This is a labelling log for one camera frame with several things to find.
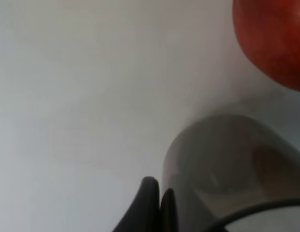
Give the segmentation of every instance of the clear glass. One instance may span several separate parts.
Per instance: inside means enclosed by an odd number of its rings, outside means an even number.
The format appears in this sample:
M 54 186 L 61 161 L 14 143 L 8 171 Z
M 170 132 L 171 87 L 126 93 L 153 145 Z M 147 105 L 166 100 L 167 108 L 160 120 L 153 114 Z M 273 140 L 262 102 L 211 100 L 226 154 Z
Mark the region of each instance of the clear glass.
M 214 116 L 184 130 L 165 162 L 180 232 L 201 232 L 247 207 L 300 198 L 300 152 L 261 123 Z

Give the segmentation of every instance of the black cable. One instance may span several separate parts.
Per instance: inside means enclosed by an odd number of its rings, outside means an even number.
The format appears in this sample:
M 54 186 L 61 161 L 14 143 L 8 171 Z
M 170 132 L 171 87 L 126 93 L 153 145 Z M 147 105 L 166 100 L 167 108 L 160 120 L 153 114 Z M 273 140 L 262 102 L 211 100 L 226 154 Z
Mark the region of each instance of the black cable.
M 292 207 L 292 206 L 300 206 L 300 199 L 290 199 L 290 200 L 280 200 L 280 201 L 274 201 L 269 203 L 263 203 L 255 206 L 251 206 L 249 208 L 246 208 L 244 210 L 238 211 L 232 215 L 229 215 L 227 217 L 224 217 L 223 219 L 217 221 L 210 227 L 208 227 L 204 232 L 222 232 L 226 231 L 225 226 L 237 221 L 241 218 L 260 213 L 262 211 L 268 211 L 272 209 L 278 209 L 278 208 L 286 208 L 286 207 Z

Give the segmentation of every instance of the glass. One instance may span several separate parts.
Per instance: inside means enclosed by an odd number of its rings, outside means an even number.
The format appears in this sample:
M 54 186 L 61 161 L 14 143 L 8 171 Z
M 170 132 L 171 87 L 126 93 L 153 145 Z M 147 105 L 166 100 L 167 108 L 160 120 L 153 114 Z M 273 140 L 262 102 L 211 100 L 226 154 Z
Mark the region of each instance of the glass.
M 250 207 L 300 203 L 300 152 L 256 120 L 213 116 L 172 143 L 164 162 L 168 188 L 180 232 L 201 232 Z

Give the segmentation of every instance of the red apple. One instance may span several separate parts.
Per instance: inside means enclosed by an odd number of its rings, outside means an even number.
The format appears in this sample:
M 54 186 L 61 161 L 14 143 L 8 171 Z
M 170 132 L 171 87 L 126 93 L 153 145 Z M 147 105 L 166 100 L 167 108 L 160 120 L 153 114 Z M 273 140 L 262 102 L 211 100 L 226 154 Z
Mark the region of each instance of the red apple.
M 300 0 L 234 0 L 233 20 L 247 58 L 300 91 Z

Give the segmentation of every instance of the white surface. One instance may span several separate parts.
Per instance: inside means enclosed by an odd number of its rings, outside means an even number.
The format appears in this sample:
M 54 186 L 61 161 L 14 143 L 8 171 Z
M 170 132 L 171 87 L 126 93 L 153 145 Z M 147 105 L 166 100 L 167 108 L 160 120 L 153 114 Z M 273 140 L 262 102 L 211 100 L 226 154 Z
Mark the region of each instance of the white surface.
M 111 231 L 218 112 L 300 148 L 300 94 L 246 60 L 231 0 L 0 0 L 0 231 Z

